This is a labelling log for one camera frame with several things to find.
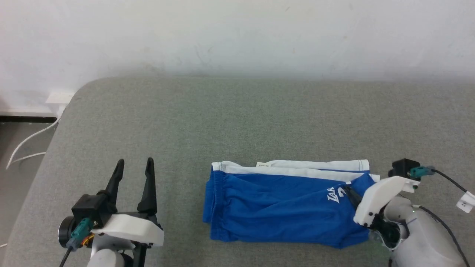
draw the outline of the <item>folded shorts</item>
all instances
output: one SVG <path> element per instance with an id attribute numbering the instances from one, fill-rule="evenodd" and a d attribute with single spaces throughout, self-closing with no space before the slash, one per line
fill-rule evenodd
<path id="1" fill-rule="evenodd" d="M 359 195 L 379 180 L 367 160 L 271 161 L 265 167 L 214 162 L 203 221 L 221 241 L 304 242 L 344 248 L 368 239 L 353 221 L 344 186 Z"/>

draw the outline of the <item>black baseboard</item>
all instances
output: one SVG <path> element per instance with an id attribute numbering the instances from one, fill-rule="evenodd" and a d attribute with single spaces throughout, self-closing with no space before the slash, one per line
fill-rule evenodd
<path id="1" fill-rule="evenodd" d="M 48 124 L 56 121 L 55 117 L 23 117 L 23 116 L 0 116 L 2 123 L 42 123 Z"/>

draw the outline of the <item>green connector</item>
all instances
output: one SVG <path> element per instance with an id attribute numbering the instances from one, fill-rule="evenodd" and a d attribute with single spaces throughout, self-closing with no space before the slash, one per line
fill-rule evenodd
<path id="1" fill-rule="evenodd" d="M 71 248 L 72 251 L 76 251 L 78 248 L 81 247 L 81 242 L 89 235 L 93 224 L 91 219 L 84 218 L 78 224 L 76 229 L 71 233 L 71 238 L 66 243 L 66 248 Z"/>
<path id="2" fill-rule="evenodd" d="M 432 171 L 433 168 L 434 168 L 433 166 L 427 166 L 427 167 L 420 166 L 420 167 L 412 168 L 409 173 L 412 178 L 421 178 L 422 176 L 433 175 L 434 174 L 434 172 Z"/>

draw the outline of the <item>gray couch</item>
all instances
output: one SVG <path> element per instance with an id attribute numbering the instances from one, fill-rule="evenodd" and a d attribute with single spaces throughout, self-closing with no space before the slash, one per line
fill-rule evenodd
<path id="1" fill-rule="evenodd" d="M 473 86 L 317 83 L 210 78 L 107 78 L 85 85 L 64 112 L 9 240 L 4 267 L 57 266 L 61 220 L 84 193 L 103 189 L 125 159 L 117 207 L 134 210 L 147 157 L 155 160 L 162 248 L 147 266 L 386 266 L 366 242 L 343 250 L 316 244 L 223 243 L 201 222 L 210 163 L 252 166 L 274 159 L 366 158 L 385 177 L 391 162 L 430 164 L 475 191 Z M 469 261 L 474 214 L 440 176 L 414 195 L 453 229 Z M 67 267 L 84 267 L 88 249 Z"/>

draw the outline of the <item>white cable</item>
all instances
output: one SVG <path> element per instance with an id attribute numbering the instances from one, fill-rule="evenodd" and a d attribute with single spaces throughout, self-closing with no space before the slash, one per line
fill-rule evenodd
<path id="1" fill-rule="evenodd" d="M 12 163 L 14 163 L 14 162 L 18 162 L 18 161 L 21 161 L 21 160 L 24 160 L 24 159 L 27 159 L 27 158 L 31 158 L 31 157 L 34 157 L 34 156 L 46 154 L 46 152 L 36 153 L 36 154 L 30 155 L 30 156 L 26 156 L 26 157 L 23 157 L 23 158 L 19 158 L 19 159 L 15 160 L 14 162 L 12 162 L 13 157 L 14 157 L 15 154 L 17 153 L 18 149 L 19 149 L 26 141 L 28 141 L 31 137 L 36 136 L 36 135 L 38 135 L 38 134 L 40 134 L 40 133 L 42 133 L 42 132 L 48 130 L 49 128 L 53 127 L 54 125 L 56 125 L 56 124 L 59 122 L 59 119 L 60 119 L 60 116 L 58 116 L 58 119 L 56 119 L 56 121 L 53 122 L 52 125 L 46 127 L 46 128 L 43 129 L 43 130 L 40 130 L 40 131 L 38 131 L 38 132 L 32 134 L 32 135 L 30 135 L 30 136 L 28 136 L 25 140 L 23 140 L 23 141 L 17 146 L 17 148 L 15 148 L 15 150 L 14 150 L 13 153 L 11 154 L 11 157 L 10 157 L 10 160 L 8 161 L 6 170 L 8 170 L 8 168 L 10 167 L 10 165 L 11 165 Z"/>
<path id="2" fill-rule="evenodd" d="M 32 158 L 34 156 L 39 156 L 39 155 L 44 155 L 46 154 L 46 152 L 40 152 L 40 153 L 36 153 L 36 154 L 33 154 L 33 155 L 30 155 L 30 156 L 26 156 L 26 157 L 23 157 L 23 158 L 19 158 L 19 159 L 16 159 L 14 161 L 11 162 L 11 164 L 15 163 L 15 162 L 19 162 L 19 161 L 22 161 L 22 160 L 25 160 L 25 159 L 28 159 L 28 158 Z"/>

